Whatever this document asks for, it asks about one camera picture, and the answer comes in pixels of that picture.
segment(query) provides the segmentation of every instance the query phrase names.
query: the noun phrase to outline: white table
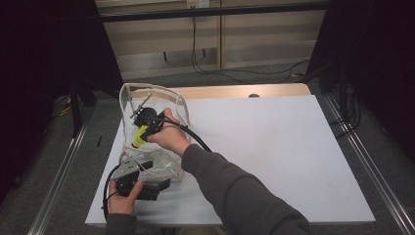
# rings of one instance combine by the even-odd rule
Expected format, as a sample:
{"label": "white table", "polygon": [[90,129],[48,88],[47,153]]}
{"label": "white table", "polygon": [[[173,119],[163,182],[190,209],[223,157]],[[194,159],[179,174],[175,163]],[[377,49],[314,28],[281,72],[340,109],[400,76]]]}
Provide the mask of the white table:
{"label": "white table", "polygon": [[[213,151],[256,175],[271,192],[299,210],[311,223],[374,221],[315,97],[303,85],[297,84],[297,87],[302,89],[297,93],[300,96],[292,96],[296,89],[278,96],[294,85],[177,90],[186,98],[191,129]],[[186,89],[196,97],[189,94],[194,99],[187,98]],[[221,95],[216,95],[220,99],[205,99],[212,94],[208,92],[210,89],[222,89]],[[271,97],[272,91],[277,97]],[[251,93],[262,98],[234,98]],[[106,224],[101,210],[102,191],[105,179],[117,164],[121,147],[122,123],[86,218],[87,224]],[[195,178],[188,173],[180,183],[172,183],[162,191],[157,201],[137,201],[136,215],[140,223],[162,227],[221,224]]]}

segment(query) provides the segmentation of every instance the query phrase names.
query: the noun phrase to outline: person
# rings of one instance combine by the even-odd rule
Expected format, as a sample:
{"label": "person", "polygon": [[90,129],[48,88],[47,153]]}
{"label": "person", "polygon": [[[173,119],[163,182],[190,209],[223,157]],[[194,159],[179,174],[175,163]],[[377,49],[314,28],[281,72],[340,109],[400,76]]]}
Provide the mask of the person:
{"label": "person", "polygon": [[[163,112],[178,122],[171,109]],[[299,211],[274,196],[254,175],[220,154],[191,144],[179,127],[165,122],[161,132],[149,136],[148,141],[182,157],[183,169],[195,176],[228,234],[311,234],[307,219]],[[107,235],[134,233],[134,201],[142,187],[139,180],[127,198],[117,194],[109,198]],[[111,182],[110,195],[114,192],[115,183]]]}

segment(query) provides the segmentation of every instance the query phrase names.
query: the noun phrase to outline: hand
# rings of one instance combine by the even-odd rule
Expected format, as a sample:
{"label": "hand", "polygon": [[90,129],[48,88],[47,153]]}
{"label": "hand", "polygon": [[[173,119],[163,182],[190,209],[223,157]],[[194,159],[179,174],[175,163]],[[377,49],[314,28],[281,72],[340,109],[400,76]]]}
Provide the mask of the hand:
{"label": "hand", "polygon": [[[178,119],[174,118],[170,108],[165,109],[163,112],[166,118],[180,123]],[[163,148],[173,151],[180,157],[183,157],[184,151],[190,145],[184,132],[178,126],[168,122],[164,123],[159,133],[147,137],[147,141],[149,143],[157,143]]]}
{"label": "hand", "polygon": [[138,194],[140,194],[141,189],[143,188],[143,181],[138,180],[134,187],[132,188],[128,197],[122,197],[116,192],[116,183],[115,180],[110,181],[110,213],[134,213],[134,204],[137,199]]}

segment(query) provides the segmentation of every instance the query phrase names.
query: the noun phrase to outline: yellow part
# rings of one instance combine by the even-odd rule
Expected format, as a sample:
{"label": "yellow part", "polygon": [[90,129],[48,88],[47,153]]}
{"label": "yellow part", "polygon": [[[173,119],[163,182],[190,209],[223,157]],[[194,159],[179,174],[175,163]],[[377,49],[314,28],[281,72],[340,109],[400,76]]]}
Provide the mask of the yellow part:
{"label": "yellow part", "polygon": [[132,143],[131,143],[131,145],[132,145],[132,147],[134,147],[134,148],[138,148],[138,147],[140,147],[140,146],[142,146],[143,144],[145,144],[146,143],[146,141],[144,141],[142,138],[141,138],[141,135],[144,133],[144,132],[146,132],[146,130],[147,130],[147,127],[149,127],[148,125],[142,125],[140,128],[137,128],[136,130],[135,130],[135,133],[134,133],[134,138],[132,139]]}

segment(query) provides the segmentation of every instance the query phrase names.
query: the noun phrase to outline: gray sleeve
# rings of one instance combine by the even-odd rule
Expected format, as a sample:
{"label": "gray sleeve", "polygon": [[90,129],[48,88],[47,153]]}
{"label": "gray sleeve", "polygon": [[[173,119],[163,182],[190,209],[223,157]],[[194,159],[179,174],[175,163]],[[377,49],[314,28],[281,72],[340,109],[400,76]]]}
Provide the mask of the gray sleeve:
{"label": "gray sleeve", "polygon": [[252,174],[190,145],[182,159],[230,234],[311,234],[307,219]]}
{"label": "gray sleeve", "polygon": [[125,213],[110,213],[107,218],[105,235],[133,235],[137,217]]}

